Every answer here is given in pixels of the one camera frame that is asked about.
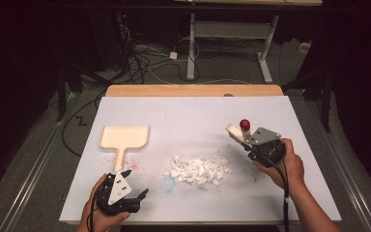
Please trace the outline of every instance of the red knob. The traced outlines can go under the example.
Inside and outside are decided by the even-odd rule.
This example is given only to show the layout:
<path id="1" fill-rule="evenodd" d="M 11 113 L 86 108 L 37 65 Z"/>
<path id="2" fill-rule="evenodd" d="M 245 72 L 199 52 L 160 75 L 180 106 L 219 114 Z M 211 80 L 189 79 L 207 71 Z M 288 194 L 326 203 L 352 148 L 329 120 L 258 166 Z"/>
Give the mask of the red knob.
<path id="1" fill-rule="evenodd" d="M 249 121 L 246 119 L 242 119 L 240 121 L 240 128 L 242 131 L 249 131 L 249 129 L 251 128 Z"/>

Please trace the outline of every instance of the desk leg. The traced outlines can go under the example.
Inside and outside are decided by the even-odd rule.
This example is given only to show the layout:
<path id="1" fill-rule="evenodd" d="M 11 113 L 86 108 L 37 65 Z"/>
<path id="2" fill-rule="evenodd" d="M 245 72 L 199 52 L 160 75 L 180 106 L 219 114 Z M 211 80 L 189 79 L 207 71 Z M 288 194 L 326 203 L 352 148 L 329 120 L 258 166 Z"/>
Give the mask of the desk leg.
<path id="1" fill-rule="evenodd" d="M 273 33 L 275 32 L 276 23 L 278 21 L 278 18 L 279 18 L 279 15 L 275 15 L 272 19 L 270 28 L 268 30 L 267 38 L 265 40 L 264 51 L 257 53 L 261 72 L 263 74 L 265 82 L 268 84 L 272 83 L 272 78 L 271 78 L 270 70 L 268 69 L 266 58 L 267 58 L 268 50 L 270 49 L 270 46 L 271 46 L 272 37 L 273 37 Z"/>
<path id="2" fill-rule="evenodd" d="M 189 52 L 188 52 L 188 62 L 186 68 L 186 79 L 193 80 L 194 79 L 194 62 L 195 62 L 195 54 L 194 54 L 194 39 L 195 39 L 195 14 L 191 14 L 191 21 L 189 23 Z"/>

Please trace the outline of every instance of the white shredded paper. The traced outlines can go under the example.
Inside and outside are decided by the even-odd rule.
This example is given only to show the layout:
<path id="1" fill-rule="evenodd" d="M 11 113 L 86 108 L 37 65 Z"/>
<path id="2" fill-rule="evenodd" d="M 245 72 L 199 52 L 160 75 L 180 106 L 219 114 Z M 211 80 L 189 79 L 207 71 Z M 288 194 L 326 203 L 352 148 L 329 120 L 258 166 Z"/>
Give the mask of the white shredded paper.
<path id="1" fill-rule="evenodd" d="M 223 177 L 231 173 L 231 169 L 227 166 L 228 163 L 227 158 L 217 156 L 212 159 L 174 156 L 171 169 L 167 170 L 165 175 L 181 182 L 195 183 L 198 186 L 204 186 L 207 183 L 219 186 Z"/>

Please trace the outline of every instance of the human hand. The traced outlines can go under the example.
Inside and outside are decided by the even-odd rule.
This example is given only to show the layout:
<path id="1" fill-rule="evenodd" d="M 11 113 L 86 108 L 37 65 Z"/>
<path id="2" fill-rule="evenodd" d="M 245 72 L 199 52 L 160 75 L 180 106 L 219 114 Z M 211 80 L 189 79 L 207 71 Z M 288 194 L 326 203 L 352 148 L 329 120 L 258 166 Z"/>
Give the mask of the human hand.
<path id="1" fill-rule="evenodd" d="M 304 168 L 302 159 L 300 156 L 295 154 L 294 152 L 294 145 L 292 144 L 292 140 L 288 138 L 281 139 L 281 143 L 285 146 L 285 166 L 288 173 L 288 182 L 289 182 L 289 189 L 290 192 L 295 192 L 295 189 L 299 189 L 300 187 L 305 186 L 304 181 Z M 252 162 L 254 166 L 258 168 L 259 171 L 269 175 L 274 183 L 276 183 L 282 189 L 284 188 L 284 183 L 282 181 L 281 176 L 273 167 L 266 167 L 262 163 L 254 160 Z M 285 175 L 285 166 L 283 162 L 280 162 L 278 165 L 279 169 L 281 169 L 282 173 Z"/>
<path id="2" fill-rule="evenodd" d="M 82 218 L 80 220 L 80 225 L 77 229 L 78 232 L 82 231 L 89 231 L 89 220 L 88 217 L 91 213 L 91 207 L 92 207 L 92 201 L 96 199 L 93 199 L 93 196 L 95 195 L 96 189 L 106 180 L 106 174 L 103 174 L 101 178 L 98 180 L 98 182 L 95 184 L 95 186 L 92 189 L 92 192 L 90 193 L 90 198 L 86 202 L 83 208 L 82 212 Z M 98 209 L 98 207 L 95 207 L 95 211 L 93 212 L 93 228 L 94 231 L 91 232 L 103 232 L 106 231 L 109 227 L 116 225 L 126 218 L 130 216 L 129 212 L 122 212 L 116 216 L 107 216 L 104 213 L 101 212 L 101 210 Z"/>

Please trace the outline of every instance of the paddle handle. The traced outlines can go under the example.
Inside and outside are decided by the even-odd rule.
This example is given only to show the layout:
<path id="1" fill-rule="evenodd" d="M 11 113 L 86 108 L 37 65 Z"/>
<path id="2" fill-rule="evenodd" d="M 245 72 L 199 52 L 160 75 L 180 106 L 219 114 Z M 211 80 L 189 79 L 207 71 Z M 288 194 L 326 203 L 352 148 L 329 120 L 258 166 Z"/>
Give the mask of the paddle handle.
<path id="1" fill-rule="evenodd" d="M 116 158 L 114 159 L 113 170 L 118 171 L 123 168 L 123 158 L 125 156 L 125 149 L 117 149 Z"/>

